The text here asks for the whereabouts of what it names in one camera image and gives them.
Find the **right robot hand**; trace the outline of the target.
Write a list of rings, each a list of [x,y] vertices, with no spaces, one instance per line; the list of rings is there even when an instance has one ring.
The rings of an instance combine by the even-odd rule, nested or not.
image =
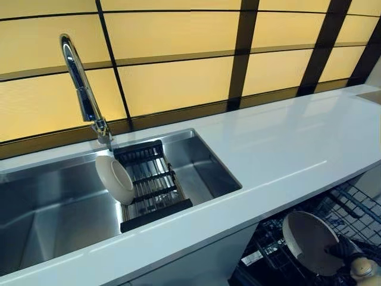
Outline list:
[[[356,259],[368,259],[368,256],[349,238],[339,234],[338,239],[339,241],[335,245],[327,246],[324,249],[327,254],[343,260],[345,266],[350,266],[351,263]]]

